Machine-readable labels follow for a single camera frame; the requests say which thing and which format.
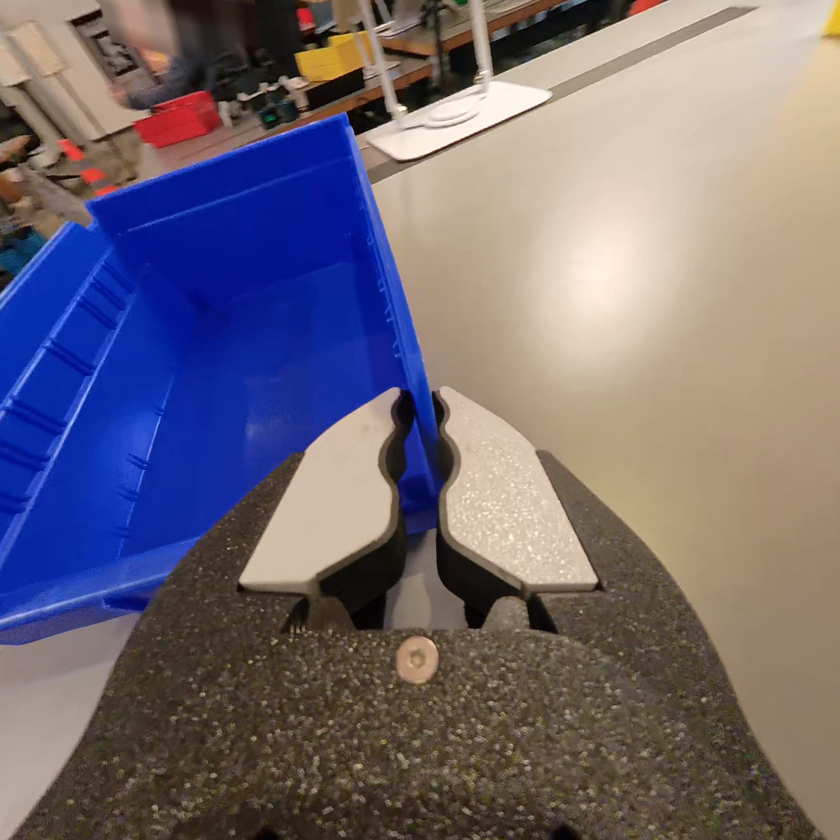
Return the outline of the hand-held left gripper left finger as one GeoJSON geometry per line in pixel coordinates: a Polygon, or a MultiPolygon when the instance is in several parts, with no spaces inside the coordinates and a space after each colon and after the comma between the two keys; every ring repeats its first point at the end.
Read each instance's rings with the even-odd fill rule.
{"type": "Polygon", "coordinates": [[[246,592],[330,596],[350,614],[381,600],[406,565],[398,483],[414,400],[393,387],[306,449],[238,579],[246,592]]]}

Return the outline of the blue plastic bin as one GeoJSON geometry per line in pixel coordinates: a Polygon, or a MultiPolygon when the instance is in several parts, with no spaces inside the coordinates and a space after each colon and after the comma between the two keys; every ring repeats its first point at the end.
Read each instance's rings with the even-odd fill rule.
{"type": "Polygon", "coordinates": [[[436,520],[424,360],[344,116],[89,203],[2,295],[1,638],[140,612],[215,522],[399,387],[436,520]]]}

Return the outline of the white board stand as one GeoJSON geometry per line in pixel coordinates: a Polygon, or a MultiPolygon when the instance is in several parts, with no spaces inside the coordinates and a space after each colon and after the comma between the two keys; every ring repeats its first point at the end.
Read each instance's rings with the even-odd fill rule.
{"type": "Polygon", "coordinates": [[[469,16],[477,59],[477,83],[419,110],[408,112],[398,102],[391,73],[386,68],[385,53],[375,32],[371,2],[359,1],[357,5],[371,37],[374,68],[386,110],[391,117],[390,122],[368,132],[366,141],[392,161],[407,163],[425,159],[537,109],[552,97],[550,90],[505,82],[494,77],[485,5],[480,1],[470,1],[469,16]]]}

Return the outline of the red plastic bin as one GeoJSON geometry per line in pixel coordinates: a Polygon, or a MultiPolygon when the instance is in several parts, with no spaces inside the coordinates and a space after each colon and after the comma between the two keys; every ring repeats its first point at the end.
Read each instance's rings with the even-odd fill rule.
{"type": "Polygon", "coordinates": [[[214,97],[196,91],[155,106],[133,129],[144,143],[160,150],[203,137],[221,125],[214,97]]]}

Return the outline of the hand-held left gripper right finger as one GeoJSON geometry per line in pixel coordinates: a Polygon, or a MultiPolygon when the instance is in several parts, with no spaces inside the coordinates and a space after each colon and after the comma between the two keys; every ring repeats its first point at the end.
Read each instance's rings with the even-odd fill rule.
{"type": "Polygon", "coordinates": [[[537,449],[452,387],[434,393],[438,461],[436,562],[466,617],[497,601],[596,592],[600,579],[537,449]]]}

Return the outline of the small yellow bin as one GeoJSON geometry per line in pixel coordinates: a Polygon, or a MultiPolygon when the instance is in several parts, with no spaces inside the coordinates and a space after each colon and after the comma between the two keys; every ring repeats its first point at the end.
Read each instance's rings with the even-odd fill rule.
{"type": "Polygon", "coordinates": [[[351,34],[333,35],[328,45],[317,49],[304,49],[295,54],[299,76],[309,82],[334,81],[358,70],[373,67],[370,34],[355,31],[351,34]]]}

